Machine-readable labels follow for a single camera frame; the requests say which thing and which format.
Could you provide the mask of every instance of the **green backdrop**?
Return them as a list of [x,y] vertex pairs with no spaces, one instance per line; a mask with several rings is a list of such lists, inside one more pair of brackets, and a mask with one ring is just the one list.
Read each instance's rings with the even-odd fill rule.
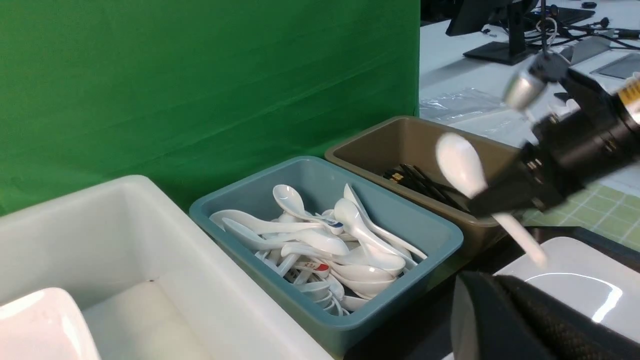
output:
[[196,198],[415,113],[418,0],[0,1],[0,215],[127,174]]

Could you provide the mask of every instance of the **white plastic bin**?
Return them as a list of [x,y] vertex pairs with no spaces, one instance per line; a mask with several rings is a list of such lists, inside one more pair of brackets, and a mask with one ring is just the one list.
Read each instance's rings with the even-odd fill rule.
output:
[[0,218],[0,304],[48,287],[102,360],[331,359],[146,177]]

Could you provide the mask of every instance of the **computer monitor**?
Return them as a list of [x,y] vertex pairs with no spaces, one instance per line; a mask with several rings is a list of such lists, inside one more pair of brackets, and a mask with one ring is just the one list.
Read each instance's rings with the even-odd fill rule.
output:
[[486,24],[507,19],[509,42],[490,42],[467,51],[467,58],[515,65],[536,52],[527,48],[524,38],[524,14],[538,0],[458,0],[459,10],[451,19],[447,35],[455,37],[482,31]]

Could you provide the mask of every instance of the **grid pattern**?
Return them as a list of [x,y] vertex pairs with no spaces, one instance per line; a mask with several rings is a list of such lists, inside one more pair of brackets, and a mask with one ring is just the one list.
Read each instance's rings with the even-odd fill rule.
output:
[[525,215],[526,225],[581,226],[640,250],[640,198],[596,184],[547,213]]

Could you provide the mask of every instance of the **yellow label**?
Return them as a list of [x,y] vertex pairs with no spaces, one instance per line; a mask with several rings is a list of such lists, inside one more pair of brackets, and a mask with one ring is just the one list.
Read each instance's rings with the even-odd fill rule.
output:
[[635,80],[618,92],[622,103],[629,107],[640,100],[640,80]]

